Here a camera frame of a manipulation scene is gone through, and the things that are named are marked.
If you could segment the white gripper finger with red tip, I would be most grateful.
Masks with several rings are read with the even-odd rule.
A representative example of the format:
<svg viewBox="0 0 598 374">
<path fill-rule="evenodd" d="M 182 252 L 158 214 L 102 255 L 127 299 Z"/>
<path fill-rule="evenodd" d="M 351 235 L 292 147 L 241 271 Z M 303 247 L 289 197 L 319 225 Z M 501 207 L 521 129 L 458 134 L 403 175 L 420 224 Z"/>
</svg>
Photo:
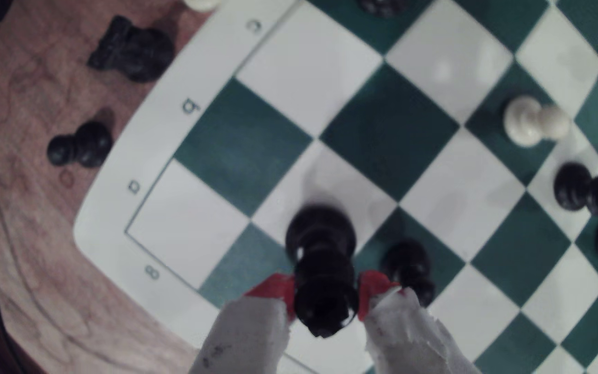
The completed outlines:
<svg viewBox="0 0 598 374">
<path fill-rule="evenodd" d="M 190 373 L 276 373 L 295 321 L 295 277 L 272 274 L 219 312 Z"/>
<path fill-rule="evenodd" d="M 358 318 L 376 373 L 480 373 L 410 287 L 365 270 L 358 288 Z"/>
</svg>

